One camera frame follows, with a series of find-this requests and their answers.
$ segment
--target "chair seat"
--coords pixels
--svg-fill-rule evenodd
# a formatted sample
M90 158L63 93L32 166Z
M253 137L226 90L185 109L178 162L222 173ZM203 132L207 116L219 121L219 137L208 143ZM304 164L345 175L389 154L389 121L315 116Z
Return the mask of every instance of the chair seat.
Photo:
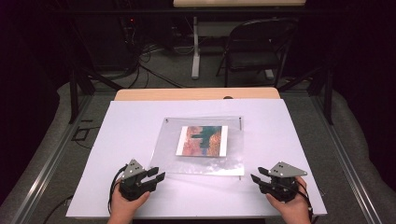
M276 69L279 59L273 52L234 52L229 54L231 71Z

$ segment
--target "black chair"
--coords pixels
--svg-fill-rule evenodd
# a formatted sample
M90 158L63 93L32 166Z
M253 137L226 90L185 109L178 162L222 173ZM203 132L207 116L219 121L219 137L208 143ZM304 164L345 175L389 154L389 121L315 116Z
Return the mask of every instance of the black chair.
M223 58L225 61L224 87L228 86L229 72L276 70L276 87L296 31L293 19L269 19L247 21L236 26L228 37Z

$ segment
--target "picture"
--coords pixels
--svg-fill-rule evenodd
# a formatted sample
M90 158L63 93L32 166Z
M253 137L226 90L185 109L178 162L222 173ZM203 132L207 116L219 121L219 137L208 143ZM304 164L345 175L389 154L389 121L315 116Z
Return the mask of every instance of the picture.
M178 156L225 157L228 126L183 126Z

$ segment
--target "white tabletop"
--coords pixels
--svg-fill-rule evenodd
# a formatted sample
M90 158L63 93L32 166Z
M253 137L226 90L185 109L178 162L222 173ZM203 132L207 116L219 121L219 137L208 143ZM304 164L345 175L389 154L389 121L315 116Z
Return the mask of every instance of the white tabletop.
M315 179L280 99L112 102L88 158L67 217L109 217L108 192L116 172L135 158L148 167L164 118L243 116L245 175L166 174L136 218L272 217L279 213L250 174L284 161L304 177L315 215L327 214Z
M297 7L305 0L174 0L174 7Z

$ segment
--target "human hand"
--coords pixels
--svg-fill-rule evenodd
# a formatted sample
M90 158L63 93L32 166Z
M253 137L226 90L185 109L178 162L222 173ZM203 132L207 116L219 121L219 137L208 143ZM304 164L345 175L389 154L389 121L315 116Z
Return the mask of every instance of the human hand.
M128 224L134 218L134 213L149 198L149 191L138 199L128 201L120 193L120 183L116 184L111 199L111 214L107 224Z
M299 191L306 195L306 183L305 181L296 176L296 181L300 183ZM306 202L305 198L300 195L296 194L295 198L287 203L282 203L274 198L271 194L265 194L268 202L280 212L282 218L288 224L307 224L311 223L309 220L308 215L308 203Z

